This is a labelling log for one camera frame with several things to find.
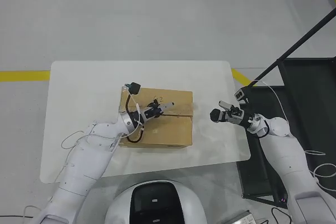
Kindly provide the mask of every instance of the white tabletop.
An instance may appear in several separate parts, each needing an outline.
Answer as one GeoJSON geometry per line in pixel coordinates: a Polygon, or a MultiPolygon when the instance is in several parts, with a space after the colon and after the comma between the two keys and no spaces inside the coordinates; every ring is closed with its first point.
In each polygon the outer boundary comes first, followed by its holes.
{"type": "MultiPolygon", "coordinates": [[[[62,61],[51,67],[40,179],[52,183],[68,153],[60,144],[93,120],[115,121],[120,88],[193,92],[193,145],[182,149],[118,148],[103,176],[235,162],[250,158],[242,127],[213,123],[219,100],[237,105],[228,62],[222,61],[62,61]]],[[[73,136],[64,146],[72,145],[73,136]]]]}

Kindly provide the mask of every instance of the white cable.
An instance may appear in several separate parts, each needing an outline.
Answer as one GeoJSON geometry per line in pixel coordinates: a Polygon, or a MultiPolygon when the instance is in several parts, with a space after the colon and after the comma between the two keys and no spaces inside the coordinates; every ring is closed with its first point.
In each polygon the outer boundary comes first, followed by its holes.
{"type": "MultiPolygon", "coordinates": [[[[326,155],[326,153],[324,153],[324,152],[313,151],[313,150],[306,150],[305,153],[310,154],[310,155],[315,155],[315,156],[325,156],[326,155]]],[[[316,174],[316,171],[318,170],[318,168],[321,168],[321,167],[326,166],[326,165],[330,165],[330,166],[333,166],[333,167],[336,168],[335,164],[321,164],[321,165],[317,166],[313,171],[310,170],[310,172],[312,173],[312,176],[317,180],[317,184],[318,184],[319,187],[321,187],[322,189],[325,189],[325,190],[329,190],[331,192],[336,192],[335,189],[330,189],[330,188],[326,188],[326,187],[322,186],[319,182],[319,179],[317,178],[317,176],[320,177],[320,178],[332,178],[333,176],[336,176],[336,171],[333,174],[327,175],[327,176],[316,174]]]]}
{"type": "Polygon", "coordinates": [[[62,166],[62,168],[61,168],[60,172],[58,173],[58,175],[56,176],[56,178],[55,178],[55,180],[54,180],[54,183],[56,183],[58,177],[60,176],[60,174],[62,173],[62,171],[65,169],[65,167],[66,167],[66,165],[67,165],[68,157],[69,157],[70,153],[72,152],[72,150],[74,149],[75,146],[76,146],[76,145],[74,145],[73,147],[71,147],[71,149],[69,150],[69,152],[68,152],[68,154],[67,154],[67,156],[66,156],[66,159],[65,159],[65,163],[64,163],[64,165],[62,166]]]}
{"type": "Polygon", "coordinates": [[[71,146],[71,147],[69,147],[69,148],[65,148],[65,147],[63,147],[63,143],[64,143],[69,137],[73,136],[74,134],[76,134],[76,133],[78,133],[78,132],[84,133],[82,130],[78,130],[78,131],[76,131],[76,132],[70,134],[69,136],[67,136],[67,137],[61,142],[61,148],[63,148],[64,150],[69,150],[69,149],[73,148],[74,146],[76,146],[76,144],[74,144],[73,146],[71,146]]]}
{"type": "Polygon", "coordinates": [[[326,153],[320,152],[320,151],[314,151],[314,150],[306,150],[306,154],[314,155],[314,156],[325,156],[326,153]]]}
{"type": "Polygon", "coordinates": [[[25,214],[26,214],[26,209],[27,209],[27,208],[36,208],[36,209],[38,209],[38,210],[41,211],[41,208],[39,208],[39,207],[36,207],[36,206],[26,206],[26,207],[24,208],[24,213],[22,214],[22,224],[25,223],[25,214]]]}
{"type": "Polygon", "coordinates": [[[267,87],[269,87],[269,88],[273,91],[273,93],[275,94],[276,98],[277,98],[278,101],[279,101],[279,104],[280,104],[282,113],[284,114],[285,120],[286,120],[287,123],[289,123],[289,121],[287,120],[287,116],[286,116],[286,114],[285,114],[284,108],[282,107],[282,104],[281,104],[281,102],[280,102],[280,99],[279,99],[278,95],[276,94],[276,92],[273,90],[273,88],[271,88],[271,86],[269,86],[268,84],[266,84],[266,83],[265,83],[264,81],[262,81],[262,80],[253,80],[253,81],[262,82],[262,83],[264,83],[267,87]]]}

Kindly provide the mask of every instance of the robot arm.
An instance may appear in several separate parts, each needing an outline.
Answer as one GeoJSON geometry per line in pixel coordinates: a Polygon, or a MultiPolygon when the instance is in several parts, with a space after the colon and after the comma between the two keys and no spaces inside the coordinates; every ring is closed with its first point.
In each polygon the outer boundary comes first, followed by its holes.
{"type": "Polygon", "coordinates": [[[317,185],[310,174],[305,153],[282,118],[267,119],[220,101],[224,111],[211,112],[213,122],[230,122],[257,134],[264,154],[280,176],[287,194],[287,207],[295,224],[336,223],[336,199],[317,185]]]}
{"type": "MultiPolygon", "coordinates": [[[[136,83],[127,86],[131,94],[137,94],[140,88],[136,83]]],[[[30,223],[75,223],[87,194],[102,177],[120,140],[134,132],[139,123],[159,117],[173,104],[160,105],[155,100],[141,111],[137,106],[137,111],[120,113],[116,123],[93,122],[74,147],[59,188],[30,223]]]]}

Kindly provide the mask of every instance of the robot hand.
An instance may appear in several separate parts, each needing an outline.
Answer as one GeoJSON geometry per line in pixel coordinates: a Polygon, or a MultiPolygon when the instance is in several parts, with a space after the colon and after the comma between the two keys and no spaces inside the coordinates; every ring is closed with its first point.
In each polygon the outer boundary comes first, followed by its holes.
{"type": "Polygon", "coordinates": [[[131,83],[126,87],[129,91],[126,112],[119,113],[116,123],[93,122],[88,126],[72,149],[59,188],[30,223],[75,223],[87,194],[102,177],[120,140],[174,105],[173,102],[160,105],[155,100],[142,110],[137,104],[137,111],[130,112],[128,101],[131,95],[138,93],[140,85],[131,83]]]}

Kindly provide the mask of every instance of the black cable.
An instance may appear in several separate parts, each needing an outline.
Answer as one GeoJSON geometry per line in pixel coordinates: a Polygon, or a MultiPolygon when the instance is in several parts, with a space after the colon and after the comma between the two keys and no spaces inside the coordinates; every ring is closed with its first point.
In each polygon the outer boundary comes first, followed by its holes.
{"type": "Polygon", "coordinates": [[[3,218],[3,217],[20,217],[20,218],[22,218],[22,216],[17,216],[17,215],[0,216],[0,218],[3,218]]]}
{"type": "Polygon", "coordinates": [[[264,120],[264,122],[265,122],[266,126],[268,127],[267,132],[265,133],[265,135],[260,136],[260,137],[259,137],[259,136],[255,136],[255,138],[264,138],[265,136],[267,136],[267,135],[269,134],[269,132],[270,132],[270,127],[269,127],[269,125],[268,125],[268,123],[267,123],[266,120],[264,120]]]}
{"type": "MultiPolygon", "coordinates": [[[[127,112],[128,115],[129,115],[129,110],[128,110],[129,100],[130,100],[130,94],[128,94],[127,100],[125,101],[125,111],[127,112]]],[[[141,132],[139,133],[139,138],[137,140],[131,140],[127,136],[127,141],[131,142],[131,143],[137,143],[137,142],[139,142],[142,139],[142,137],[143,137],[143,130],[141,129],[141,132]]]]}
{"type": "Polygon", "coordinates": [[[131,140],[129,137],[127,137],[128,142],[132,142],[132,143],[137,143],[142,139],[143,136],[143,130],[141,129],[141,132],[139,134],[139,138],[137,140],[131,140]]]}
{"type": "Polygon", "coordinates": [[[289,223],[289,224],[292,223],[292,219],[291,219],[291,217],[290,217],[288,214],[286,214],[286,213],[283,212],[282,210],[278,209],[277,207],[274,207],[274,208],[271,209],[271,214],[273,215],[273,217],[274,217],[274,219],[275,219],[275,221],[276,221],[277,224],[279,224],[279,222],[278,222],[278,220],[276,219],[276,217],[275,217],[275,215],[274,215],[274,209],[278,210],[279,212],[281,212],[281,213],[285,214],[287,217],[289,217],[289,220],[290,220],[290,223],[289,223]]]}
{"type": "Polygon", "coordinates": [[[130,94],[128,94],[127,100],[125,101],[125,111],[127,112],[127,114],[129,114],[129,110],[128,110],[129,100],[130,100],[130,94]]]}

